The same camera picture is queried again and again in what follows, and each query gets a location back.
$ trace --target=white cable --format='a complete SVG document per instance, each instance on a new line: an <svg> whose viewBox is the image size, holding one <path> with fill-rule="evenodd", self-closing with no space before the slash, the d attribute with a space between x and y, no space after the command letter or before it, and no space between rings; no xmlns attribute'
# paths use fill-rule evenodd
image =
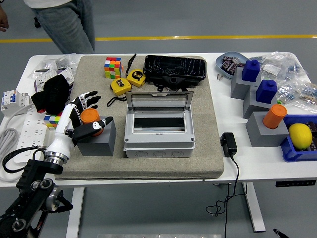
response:
<svg viewBox="0 0 317 238"><path fill-rule="evenodd" d="M11 119L19 114L21 111L26 110L33 106L34 104L29 104L25 107L20 108L17 110L12 116L9 117L7 122L4 125L4 130L0 133L0 167L2 168L2 161L6 154L9 153L9 151L15 146L15 144L18 142L19 139L19 133L17 132L16 129L14 128L7 128L9 122ZM19 176L14 177L14 178L3 178L0 176L0 180L4 182L13 182L21 178L21 174L19 173Z"/></svg>

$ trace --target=clear plastic lid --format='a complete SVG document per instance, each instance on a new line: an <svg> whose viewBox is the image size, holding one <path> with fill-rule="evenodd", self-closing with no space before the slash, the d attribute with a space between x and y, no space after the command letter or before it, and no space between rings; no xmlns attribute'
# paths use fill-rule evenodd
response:
<svg viewBox="0 0 317 238"><path fill-rule="evenodd" d="M193 92L126 92L128 109L189 110Z"/></svg>

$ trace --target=tape measure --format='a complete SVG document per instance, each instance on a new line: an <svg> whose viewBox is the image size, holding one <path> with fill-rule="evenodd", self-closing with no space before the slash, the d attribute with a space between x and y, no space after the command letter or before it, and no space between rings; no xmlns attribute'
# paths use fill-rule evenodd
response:
<svg viewBox="0 0 317 238"><path fill-rule="evenodd" d="M141 69L135 69L129 73L127 80L134 86L141 88L145 84L145 75Z"/></svg>
<svg viewBox="0 0 317 238"><path fill-rule="evenodd" d="M116 96L120 96L122 94L125 94L126 92L129 92L131 88L131 84L125 78L118 78L114 80L110 85L110 89Z"/></svg>

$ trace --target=gray block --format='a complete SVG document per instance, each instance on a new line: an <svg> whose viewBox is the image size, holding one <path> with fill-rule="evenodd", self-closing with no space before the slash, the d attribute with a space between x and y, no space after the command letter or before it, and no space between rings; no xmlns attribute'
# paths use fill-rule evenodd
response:
<svg viewBox="0 0 317 238"><path fill-rule="evenodd" d="M89 136L77 143L83 156L113 156L116 128L114 121L104 127L98 136Z"/></svg>
<svg viewBox="0 0 317 238"><path fill-rule="evenodd" d="M258 87L250 86L246 97L243 101L243 113L242 117L244 119L249 119L252 112L268 112L273 104L276 103L276 95L272 99L271 103L262 103L257 101L257 89Z"/></svg>
<svg viewBox="0 0 317 238"><path fill-rule="evenodd" d="M269 129L263 125L262 121L266 114L267 112L253 112L246 123L252 147L279 146L289 134L283 120L276 129Z"/></svg>
<svg viewBox="0 0 317 238"><path fill-rule="evenodd" d="M259 73L256 82L242 80L243 68L237 67L231 80L231 98L244 99L250 86L259 87L261 83L261 74Z"/></svg>

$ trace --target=orange cup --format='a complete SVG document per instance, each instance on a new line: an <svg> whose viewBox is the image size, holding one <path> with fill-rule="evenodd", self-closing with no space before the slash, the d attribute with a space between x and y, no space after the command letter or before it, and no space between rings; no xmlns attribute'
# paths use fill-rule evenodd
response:
<svg viewBox="0 0 317 238"><path fill-rule="evenodd" d="M81 121L83 122L83 124L88 124L88 123L92 123L92 122L101 120L98 111L94 108L85 109L81 113L80 117L81 117ZM100 135L103 132L103 130L104 129L102 128L101 131L98 131L96 134L93 134L92 136Z"/></svg>
<svg viewBox="0 0 317 238"><path fill-rule="evenodd" d="M287 109L280 104L274 104L263 118L263 124L270 129L276 129L287 114Z"/></svg>

